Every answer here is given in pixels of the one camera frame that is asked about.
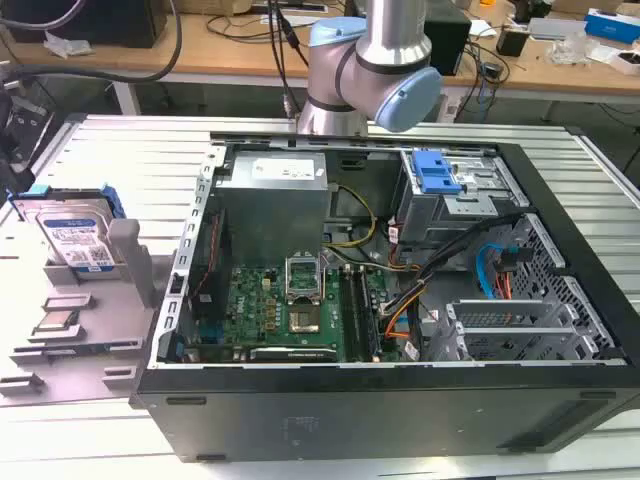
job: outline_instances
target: black box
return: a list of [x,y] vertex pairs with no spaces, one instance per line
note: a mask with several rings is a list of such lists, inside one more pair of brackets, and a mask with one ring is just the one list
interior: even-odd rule
[[[28,23],[60,18],[75,0],[5,0],[3,17]],[[67,40],[88,40],[91,44],[151,48],[167,23],[162,0],[88,0],[69,23],[51,30]],[[42,42],[44,32],[12,28],[16,42]]]
[[529,32],[502,30],[496,45],[496,51],[507,57],[519,57],[529,38]]
[[431,66],[441,75],[455,75],[467,43],[471,20],[451,0],[430,0],[424,33],[431,40]]

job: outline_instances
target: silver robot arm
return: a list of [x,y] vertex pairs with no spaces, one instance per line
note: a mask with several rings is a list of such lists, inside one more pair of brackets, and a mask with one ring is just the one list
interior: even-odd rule
[[401,132],[435,105],[442,78],[429,67],[427,0],[367,0],[367,20],[316,22],[308,99],[298,133],[366,136],[367,119]]

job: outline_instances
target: hard drive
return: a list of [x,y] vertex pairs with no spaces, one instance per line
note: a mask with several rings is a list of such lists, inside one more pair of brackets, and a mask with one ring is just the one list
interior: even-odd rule
[[122,261],[107,240],[111,221],[125,217],[112,187],[53,189],[33,185],[9,200],[22,220],[38,225],[54,264],[68,265],[76,272],[107,272]]

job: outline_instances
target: green circuit board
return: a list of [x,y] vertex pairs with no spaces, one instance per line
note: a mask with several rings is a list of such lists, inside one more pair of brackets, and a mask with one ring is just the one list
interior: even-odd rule
[[[327,269],[321,275],[324,285],[320,305],[304,302],[289,305],[284,270],[284,266],[235,267],[222,325],[214,327],[201,322],[201,336],[215,337],[215,343],[222,345],[331,348],[336,351],[339,362],[346,361],[343,322],[355,322],[355,319],[343,318],[340,272]],[[315,271],[300,269],[295,272],[294,280],[298,286],[313,288],[318,279]],[[371,304],[376,308],[387,300],[382,272],[369,272],[367,286]],[[302,327],[296,323],[298,320],[302,321]]]
[[[326,272],[325,300],[321,305],[302,306],[305,311],[317,315],[317,331],[297,333],[291,331],[290,314],[301,307],[286,302],[284,268],[235,268],[222,328],[224,343],[324,346],[335,349],[341,358],[342,322],[337,275],[337,271]],[[313,282],[302,278],[298,284],[312,286]]]

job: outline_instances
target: blue cable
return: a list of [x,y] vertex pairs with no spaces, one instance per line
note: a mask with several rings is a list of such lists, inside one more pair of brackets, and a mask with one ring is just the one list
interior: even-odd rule
[[484,271],[484,253],[490,248],[496,252],[502,252],[504,250],[504,247],[497,243],[487,243],[486,245],[483,245],[482,248],[478,250],[478,255],[476,255],[476,275],[478,276],[478,281],[480,282],[482,291],[487,298],[496,298],[493,294],[493,288],[491,288],[491,284],[487,280],[487,274]]

